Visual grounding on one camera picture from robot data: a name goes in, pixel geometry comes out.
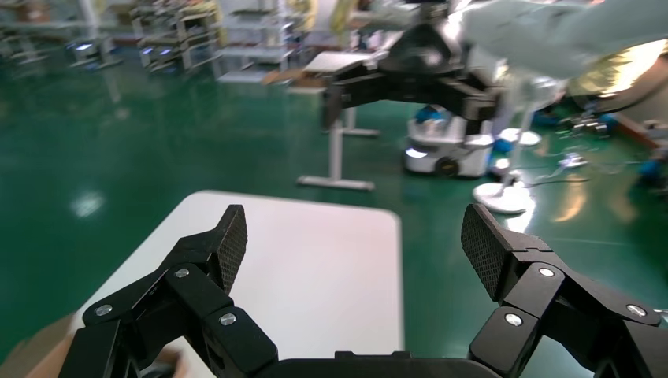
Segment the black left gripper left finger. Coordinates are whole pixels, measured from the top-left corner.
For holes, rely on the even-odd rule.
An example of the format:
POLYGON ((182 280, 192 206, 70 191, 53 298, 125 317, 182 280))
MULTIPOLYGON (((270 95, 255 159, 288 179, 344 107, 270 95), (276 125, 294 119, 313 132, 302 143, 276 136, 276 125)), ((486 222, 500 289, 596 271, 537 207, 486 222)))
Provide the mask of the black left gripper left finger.
POLYGON ((276 345, 230 292, 247 250, 241 205, 210 230, 179 239, 152 272, 90 305, 63 377, 137 377, 185 339, 216 377, 254 377, 278 361, 276 345))

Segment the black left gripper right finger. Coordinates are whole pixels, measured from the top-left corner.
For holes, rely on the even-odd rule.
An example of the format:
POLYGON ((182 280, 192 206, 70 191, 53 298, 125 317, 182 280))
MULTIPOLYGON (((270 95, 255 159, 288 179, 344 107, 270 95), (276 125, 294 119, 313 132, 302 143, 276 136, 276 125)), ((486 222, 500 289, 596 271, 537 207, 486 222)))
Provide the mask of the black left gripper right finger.
POLYGON ((470 359, 517 377, 549 338, 597 377, 666 376, 667 330, 649 306, 576 272, 542 239, 503 228, 480 204, 466 207, 461 244, 498 305, 470 359))

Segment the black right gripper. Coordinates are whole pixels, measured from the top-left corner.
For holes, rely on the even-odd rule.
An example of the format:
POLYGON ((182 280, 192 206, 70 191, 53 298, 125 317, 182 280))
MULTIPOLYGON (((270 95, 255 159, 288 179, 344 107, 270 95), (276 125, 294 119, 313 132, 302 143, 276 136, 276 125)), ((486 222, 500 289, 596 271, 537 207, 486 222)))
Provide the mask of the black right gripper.
POLYGON ((322 128, 329 130, 345 109, 378 102, 416 102, 415 83, 431 79, 421 90, 423 102, 445 108, 465 120, 490 120, 497 114, 497 85, 477 72, 462 71, 462 46, 443 24, 410 27, 388 48, 383 73, 331 80, 322 95, 322 128))

